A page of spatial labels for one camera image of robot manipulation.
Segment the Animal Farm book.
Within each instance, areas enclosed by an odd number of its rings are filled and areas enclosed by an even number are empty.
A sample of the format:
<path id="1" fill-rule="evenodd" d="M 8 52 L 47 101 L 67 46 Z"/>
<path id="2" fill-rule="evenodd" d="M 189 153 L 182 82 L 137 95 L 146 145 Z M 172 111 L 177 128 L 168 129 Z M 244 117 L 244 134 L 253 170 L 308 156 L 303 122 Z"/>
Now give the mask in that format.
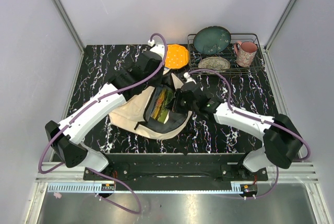
<path id="1" fill-rule="evenodd" d="M 173 97 L 174 92 L 172 90 L 163 88 L 154 103 L 150 117 L 160 123 L 165 123 L 169 114 L 168 104 L 173 100 Z"/>

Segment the beige canvas backpack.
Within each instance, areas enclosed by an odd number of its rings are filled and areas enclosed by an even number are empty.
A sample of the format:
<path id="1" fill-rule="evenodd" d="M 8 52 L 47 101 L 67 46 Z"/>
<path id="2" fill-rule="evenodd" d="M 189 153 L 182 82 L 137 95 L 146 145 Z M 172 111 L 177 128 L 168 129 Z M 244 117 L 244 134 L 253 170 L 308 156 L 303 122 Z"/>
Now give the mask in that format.
<path id="1" fill-rule="evenodd" d="M 113 125 L 150 139 L 171 139 L 186 126 L 192 111 L 186 113 L 173 112 L 169 107 L 168 119 L 160 123 L 150 117 L 154 103 L 163 88 L 175 92 L 183 82 L 171 71 L 163 72 L 162 84 L 149 86 L 140 94 L 133 96 L 128 102 L 109 113 Z"/>

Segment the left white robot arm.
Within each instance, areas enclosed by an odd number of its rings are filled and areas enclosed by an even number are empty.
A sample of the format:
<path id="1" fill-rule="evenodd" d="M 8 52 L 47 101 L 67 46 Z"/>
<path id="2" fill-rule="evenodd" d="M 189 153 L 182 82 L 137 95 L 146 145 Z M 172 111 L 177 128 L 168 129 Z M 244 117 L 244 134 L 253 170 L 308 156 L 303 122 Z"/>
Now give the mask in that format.
<path id="1" fill-rule="evenodd" d="M 104 154 L 84 147 L 83 138 L 111 111 L 125 105 L 144 90 L 160 84 L 167 48 L 155 45 L 143 52 L 138 61 L 112 76 L 100 91 L 71 116 L 59 123 L 49 121 L 45 131 L 52 148 L 68 168 L 92 166 L 101 180 L 112 176 L 113 168 Z"/>

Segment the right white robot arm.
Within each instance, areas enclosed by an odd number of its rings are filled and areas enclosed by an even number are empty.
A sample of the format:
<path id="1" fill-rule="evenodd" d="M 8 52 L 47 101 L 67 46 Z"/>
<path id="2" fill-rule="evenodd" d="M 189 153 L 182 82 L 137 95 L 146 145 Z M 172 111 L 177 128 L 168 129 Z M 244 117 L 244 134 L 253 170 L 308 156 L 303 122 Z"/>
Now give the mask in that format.
<path id="1" fill-rule="evenodd" d="M 171 108 L 175 112 L 195 112 L 207 120 L 237 128 L 261 140 L 261 148 L 250 151 L 239 161 L 237 174 L 245 181 L 262 168 L 288 169 L 303 145 L 288 116 L 263 116 L 210 99 L 193 81 L 177 89 Z"/>

